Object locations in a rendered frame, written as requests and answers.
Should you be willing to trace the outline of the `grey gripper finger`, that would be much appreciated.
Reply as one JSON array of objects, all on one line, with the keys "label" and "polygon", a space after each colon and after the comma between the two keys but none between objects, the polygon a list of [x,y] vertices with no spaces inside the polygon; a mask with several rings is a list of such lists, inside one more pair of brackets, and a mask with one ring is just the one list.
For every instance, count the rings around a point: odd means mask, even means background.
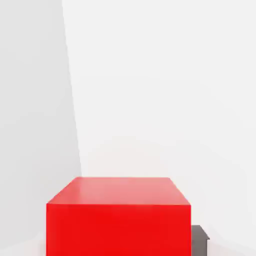
[{"label": "grey gripper finger", "polygon": [[236,256],[236,252],[211,242],[200,225],[191,226],[191,256]]}]

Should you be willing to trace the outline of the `small red cube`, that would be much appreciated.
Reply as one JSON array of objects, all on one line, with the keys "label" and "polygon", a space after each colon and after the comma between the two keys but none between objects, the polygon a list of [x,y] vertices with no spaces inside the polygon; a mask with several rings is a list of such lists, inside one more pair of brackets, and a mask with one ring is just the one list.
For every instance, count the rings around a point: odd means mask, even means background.
[{"label": "small red cube", "polygon": [[167,177],[76,177],[46,205],[46,256],[192,256],[191,204]]}]

